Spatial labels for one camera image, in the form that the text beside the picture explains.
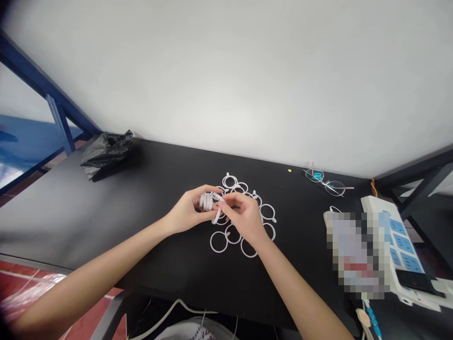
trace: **eyeglass lens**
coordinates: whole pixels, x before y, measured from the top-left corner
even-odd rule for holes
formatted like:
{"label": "eyeglass lens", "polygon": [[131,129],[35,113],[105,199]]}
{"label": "eyeglass lens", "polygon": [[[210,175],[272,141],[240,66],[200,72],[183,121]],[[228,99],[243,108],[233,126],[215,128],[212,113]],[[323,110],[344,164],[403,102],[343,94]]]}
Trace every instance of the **eyeglass lens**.
{"label": "eyeglass lens", "polygon": [[338,181],[327,182],[324,187],[326,188],[326,191],[333,196],[343,196],[346,191],[344,184]]}
{"label": "eyeglass lens", "polygon": [[312,182],[321,182],[324,178],[324,172],[319,169],[308,169],[305,176]]}

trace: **blue metal frame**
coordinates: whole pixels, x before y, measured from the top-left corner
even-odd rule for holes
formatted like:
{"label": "blue metal frame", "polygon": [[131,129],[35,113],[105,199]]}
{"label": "blue metal frame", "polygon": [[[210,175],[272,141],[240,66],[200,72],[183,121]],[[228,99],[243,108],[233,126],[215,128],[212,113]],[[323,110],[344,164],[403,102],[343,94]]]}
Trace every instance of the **blue metal frame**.
{"label": "blue metal frame", "polygon": [[39,70],[24,53],[1,31],[0,62],[13,71],[44,99],[51,96],[64,111],[66,117],[92,136],[101,131]]}
{"label": "blue metal frame", "polygon": [[8,67],[14,74],[22,79],[28,86],[34,89],[41,97],[49,103],[50,110],[55,123],[62,135],[64,148],[59,148],[53,154],[46,157],[39,164],[13,180],[3,188],[0,188],[0,195],[6,193],[12,187],[20,183],[35,171],[41,171],[41,167],[48,163],[63,149],[67,155],[75,151],[74,140],[67,124],[66,118],[84,131],[78,139],[88,140],[101,131],[76,107],[70,99],[46,77],[28,57],[8,38],[4,31],[0,30],[0,62]]}
{"label": "blue metal frame", "polygon": [[66,155],[69,156],[76,150],[76,147],[74,146],[74,140],[72,139],[71,130],[69,130],[63,108],[57,105],[55,100],[49,94],[46,96],[46,100],[49,104],[55,124],[57,124],[58,130],[63,138],[63,146],[65,148]]}
{"label": "blue metal frame", "polygon": [[[89,138],[90,138],[90,135],[87,135],[86,133],[83,133],[79,137],[77,137],[75,140],[76,141],[78,141],[78,140],[88,140]],[[32,167],[31,169],[29,169],[28,171],[24,172],[22,175],[17,177],[15,180],[9,182],[4,187],[0,188],[0,196],[5,194],[5,193],[7,193],[10,189],[14,188],[17,184],[22,182],[25,178],[31,176],[35,171],[46,173],[47,171],[42,169],[42,167],[44,165],[46,165],[47,163],[49,163],[51,160],[53,160],[55,157],[57,157],[63,151],[64,151],[64,148],[62,148],[62,147],[59,148],[54,153],[52,153],[48,157],[44,158],[41,162],[36,164],[34,167]]]}

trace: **right hand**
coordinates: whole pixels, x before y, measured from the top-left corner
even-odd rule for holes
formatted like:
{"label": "right hand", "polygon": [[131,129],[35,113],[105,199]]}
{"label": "right hand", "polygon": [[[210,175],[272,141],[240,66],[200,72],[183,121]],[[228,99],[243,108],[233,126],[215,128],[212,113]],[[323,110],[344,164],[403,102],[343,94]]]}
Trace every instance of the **right hand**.
{"label": "right hand", "polygon": [[[237,192],[223,195],[222,198],[226,201],[226,204],[219,201],[219,208],[233,221],[239,234],[252,247],[256,249],[260,243],[269,240],[269,236],[264,230],[256,199]],[[231,208],[234,205],[240,208],[239,212]]]}

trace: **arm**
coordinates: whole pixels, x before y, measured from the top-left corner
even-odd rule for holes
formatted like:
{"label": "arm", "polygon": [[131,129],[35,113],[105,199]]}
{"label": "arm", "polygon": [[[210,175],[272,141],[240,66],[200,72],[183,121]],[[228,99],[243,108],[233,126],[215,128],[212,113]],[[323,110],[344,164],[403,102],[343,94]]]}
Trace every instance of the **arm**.
{"label": "arm", "polygon": [[270,240],[256,200],[240,193],[230,193],[223,198],[228,204],[219,202],[219,207],[257,251],[302,338],[353,339],[335,313]]}
{"label": "arm", "polygon": [[13,333],[22,340],[58,339],[159,242],[215,218],[215,205],[210,212],[196,212],[194,208],[207,191],[222,192],[205,185],[184,193],[161,220],[91,260],[50,289],[12,324]]}

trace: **left hand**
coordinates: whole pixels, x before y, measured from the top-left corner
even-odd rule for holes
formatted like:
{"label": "left hand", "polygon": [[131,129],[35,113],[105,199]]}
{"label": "left hand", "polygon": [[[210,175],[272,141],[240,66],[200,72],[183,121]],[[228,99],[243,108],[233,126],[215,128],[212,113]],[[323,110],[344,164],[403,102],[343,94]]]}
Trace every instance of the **left hand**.
{"label": "left hand", "polygon": [[197,212],[195,210],[195,208],[200,205],[200,196],[205,192],[211,191],[218,194],[223,192],[223,190],[218,187],[205,184],[204,186],[184,193],[178,203],[176,203],[173,209],[164,217],[170,235],[189,230],[197,224],[212,220],[216,217],[218,207],[214,203],[212,204],[212,210],[210,212],[204,212],[203,209],[201,209],[202,212]]}

